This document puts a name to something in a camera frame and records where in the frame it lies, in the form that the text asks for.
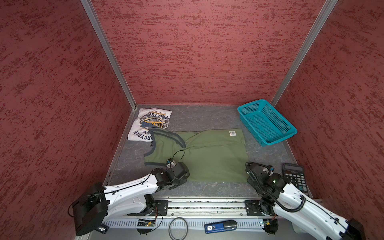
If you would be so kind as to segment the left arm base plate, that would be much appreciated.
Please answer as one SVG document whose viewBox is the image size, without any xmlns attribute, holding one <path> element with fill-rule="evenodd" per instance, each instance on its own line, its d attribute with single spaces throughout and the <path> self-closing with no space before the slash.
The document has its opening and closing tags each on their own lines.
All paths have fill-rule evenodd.
<svg viewBox="0 0 384 240">
<path fill-rule="evenodd" d="M 138 214 L 128 214 L 128 216 L 155 216 L 161 214 L 166 216 L 168 212 L 169 201 L 168 200 L 155 200 L 154 206 L 151 209 L 144 209 Z"/>
</svg>

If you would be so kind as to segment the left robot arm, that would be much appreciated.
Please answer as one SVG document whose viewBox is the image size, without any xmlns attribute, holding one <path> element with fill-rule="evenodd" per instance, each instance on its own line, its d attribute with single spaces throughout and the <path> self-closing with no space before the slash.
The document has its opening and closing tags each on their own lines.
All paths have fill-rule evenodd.
<svg viewBox="0 0 384 240">
<path fill-rule="evenodd" d="M 106 233 L 103 222 L 125 215 L 147 215 L 156 206 L 152 194 L 174 189 L 187 182 L 189 169 L 184 163 L 153 169 L 137 180 L 115 186 L 96 183 L 71 204 L 76 236 L 92 231 Z"/>
</svg>

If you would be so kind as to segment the green tank top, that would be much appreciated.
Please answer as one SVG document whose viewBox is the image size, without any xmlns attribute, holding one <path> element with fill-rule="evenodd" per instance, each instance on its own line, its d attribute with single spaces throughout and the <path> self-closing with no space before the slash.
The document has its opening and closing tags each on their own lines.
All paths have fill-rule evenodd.
<svg viewBox="0 0 384 240">
<path fill-rule="evenodd" d="M 249 161 L 242 129 L 169 132 L 150 130 L 152 149 L 144 155 L 146 166 L 184 163 L 190 181 L 246 183 Z"/>
</svg>

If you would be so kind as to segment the white tank top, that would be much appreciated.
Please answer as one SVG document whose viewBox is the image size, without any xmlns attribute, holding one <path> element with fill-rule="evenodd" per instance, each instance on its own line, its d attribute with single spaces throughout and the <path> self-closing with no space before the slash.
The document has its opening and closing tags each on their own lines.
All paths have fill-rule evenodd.
<svg viewBox="0 0 384 240">
<path fill-rule="evenodd" d="M 163 109 L 139 109 L 139 114 L 134 120 L 127 140 L 134 142 L 151 142 L 150 129 L 167 129 L 172 111 Z"/>
</svg>

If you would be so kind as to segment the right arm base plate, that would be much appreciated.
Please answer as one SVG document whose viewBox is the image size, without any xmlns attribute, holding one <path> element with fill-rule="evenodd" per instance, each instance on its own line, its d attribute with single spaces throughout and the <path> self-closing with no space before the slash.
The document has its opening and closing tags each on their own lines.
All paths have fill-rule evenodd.
<svg viewBox="0 0 384 240">
<path fill-rule="evenodd" d="M 249 217 L 261 217 L 268 216 L 262 212 L 260 201 L 257 200 L 245 200 L 245 209 L 247 216 Z"/>
</svg>

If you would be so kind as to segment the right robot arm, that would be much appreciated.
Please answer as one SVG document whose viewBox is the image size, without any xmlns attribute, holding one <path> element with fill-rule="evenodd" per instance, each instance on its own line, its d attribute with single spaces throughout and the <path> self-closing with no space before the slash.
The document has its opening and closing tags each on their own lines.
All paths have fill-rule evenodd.
<svg viewBox="0 0 384 240">
<path fill-rule="evenodd" d="M 283 174 L 255 162 L 245 164 L 247 182 L 261 197 L 258 210 L 267 217 L 282 217 L 317 240 L 364 240 L 364 226 L 347 220 L 308 196 L 304 170 L 288 164 Z"/>
</svg>

